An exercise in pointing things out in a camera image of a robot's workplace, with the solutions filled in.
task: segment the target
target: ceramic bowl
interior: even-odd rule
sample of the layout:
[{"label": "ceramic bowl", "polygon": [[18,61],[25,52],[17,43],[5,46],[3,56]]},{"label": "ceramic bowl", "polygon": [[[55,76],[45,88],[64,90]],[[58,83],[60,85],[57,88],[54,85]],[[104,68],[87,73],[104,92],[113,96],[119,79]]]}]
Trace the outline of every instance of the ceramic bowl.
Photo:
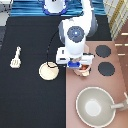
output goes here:
[{"label": "ceramic bowl", "polygon": [[80,119],[94,128],[108,126],[115,117],[113,98],[99,87],[88,87],[82,90],[76,99],[76,110]]}]

